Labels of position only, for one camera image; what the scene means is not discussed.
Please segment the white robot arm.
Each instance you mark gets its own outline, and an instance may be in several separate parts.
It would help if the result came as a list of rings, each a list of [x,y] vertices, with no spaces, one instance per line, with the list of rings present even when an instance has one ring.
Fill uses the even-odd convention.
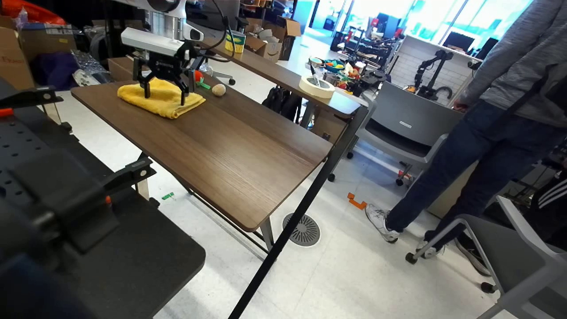
[[[120,43],[134,50],[132,78],[150,96],[153,78],[173,84],[185,101],[192,87],[192,61],[203,34],[187,23],[187,0],[116,0],[145,13],[148,29],[125,27]]]

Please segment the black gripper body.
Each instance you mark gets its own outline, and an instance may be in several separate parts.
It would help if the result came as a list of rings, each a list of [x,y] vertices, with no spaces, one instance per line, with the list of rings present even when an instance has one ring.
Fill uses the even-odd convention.
[[[137,62],[137,75],[143,78],[153,75],[160,80],[191,78],[189,62],[191,54],[187,50],[182,50],[173,57],[143,52]]]

